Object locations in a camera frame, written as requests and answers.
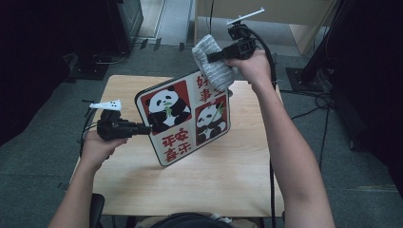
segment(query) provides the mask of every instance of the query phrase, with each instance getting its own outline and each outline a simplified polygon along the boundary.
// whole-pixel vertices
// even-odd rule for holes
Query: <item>panda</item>
[[[201,111],[196,122],[198,143],[204,143],[215,138],[225,129],[226,122],[222,117],[220,108],[221,104],[212,104]]]
[[[179,97],[172,85],[154,94],[145,104],[148,106],[148,122],[156,133],[183,123],[191,113],[190,107]]]

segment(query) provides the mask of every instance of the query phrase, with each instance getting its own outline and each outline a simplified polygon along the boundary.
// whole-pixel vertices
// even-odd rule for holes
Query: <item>hand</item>
[[[225,60],[225,63],[231,67],[239,68],[240,73],[252,87],[271,84],[270,64],[264,50],[255,50],[254,54],[247,60],[231,59]]]
[[[83,146],[83,154],[80,163],[97,171],[102,163],[115,152],[115,148],[126,143],[127,139],[104,141],[96,131],[89,131]]]

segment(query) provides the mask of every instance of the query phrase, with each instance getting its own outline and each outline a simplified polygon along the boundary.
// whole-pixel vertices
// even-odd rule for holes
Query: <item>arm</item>
[[[264,51],[248,60],[229,60],[258,96],[270,157],[284,197],[286,227],[335,227],[317,160],[271,85]]]
[[[104,142],[95,131],[88,132],[83,155],[66,195],[48,227],[89,227],[89,207],[95,173],[114,149],[126,140]]]

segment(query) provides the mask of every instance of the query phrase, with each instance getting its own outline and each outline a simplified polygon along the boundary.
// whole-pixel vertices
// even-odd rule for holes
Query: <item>white plastic part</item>
[[[113,110],[113,111],[122,110],[121,100],[105,102],[105,103],[90,104],[89,107],[91,107],[91,108],[99,108],[99,109],[106,109],[106,110]]]
[[[248,17],[254,16],[254,15],[256,15],[256,14],[258,14],[258,13],[261,13],[261,12],[264,12],[264,8],[260,8],[260,10],[258,10],[258,11],[256,11],[256,12],[252,12],[252,13],[249,13],[249,14],[247,14],[247,15],[240,16],[239,18],[237,18],[237,19],[235,19],[235,20],[232,20],[232,21],[227,22],[226,25],[227,25],[227,26],[232,25],[232,24],[234,24],[234,23],[236,23],[236,22],[238,22],[238,21],[241,21],[241,20],[246,19],[246,18],[248,18]]]

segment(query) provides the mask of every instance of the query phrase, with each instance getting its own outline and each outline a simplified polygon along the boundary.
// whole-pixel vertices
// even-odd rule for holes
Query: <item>person's right hand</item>
[[[225,63],[231,67],[237,67],[243,77],[252,85],[271,85],[270,64],[264,50],[255,50],[255,53],[247,60],[230,59]]]

